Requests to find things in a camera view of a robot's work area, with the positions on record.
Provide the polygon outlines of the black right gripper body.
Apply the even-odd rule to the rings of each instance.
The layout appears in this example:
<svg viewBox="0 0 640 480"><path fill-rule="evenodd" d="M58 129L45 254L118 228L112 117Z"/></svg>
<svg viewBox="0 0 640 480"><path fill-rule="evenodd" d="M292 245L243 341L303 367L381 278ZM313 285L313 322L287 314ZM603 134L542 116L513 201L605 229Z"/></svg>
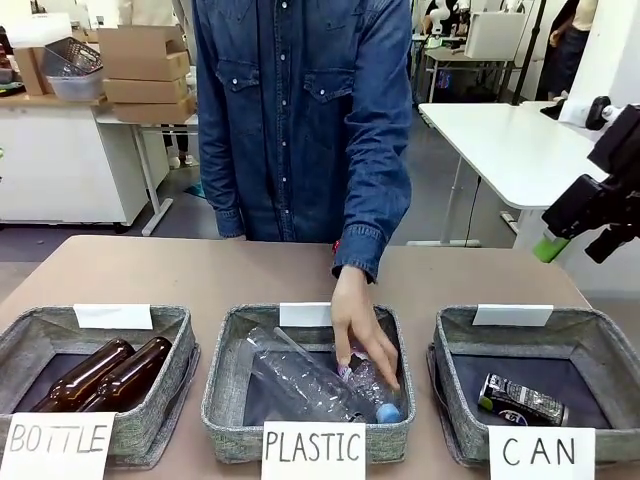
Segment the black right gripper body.
<svg viewBox="0 0 640 480"><path fill-rule="evenodd" d="M627 105L597 140L589 160L607 174L605 185L639 189L639 107Z"/></svg>

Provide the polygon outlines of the person's left hand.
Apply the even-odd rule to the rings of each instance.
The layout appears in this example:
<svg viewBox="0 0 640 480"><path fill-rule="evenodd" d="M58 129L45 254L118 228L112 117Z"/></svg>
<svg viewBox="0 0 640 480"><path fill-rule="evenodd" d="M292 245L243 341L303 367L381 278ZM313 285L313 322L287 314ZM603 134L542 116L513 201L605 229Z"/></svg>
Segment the person's left hand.
<svg viewBox="0 0 640 480"><path fill-rule="evenodd" d="M388 385L399 389L396 377L398 353L382 330L370 299L365 273L352 266L341 269L331 300L335 351L340 366L347 366L355 339L377 366Z"/></svg>

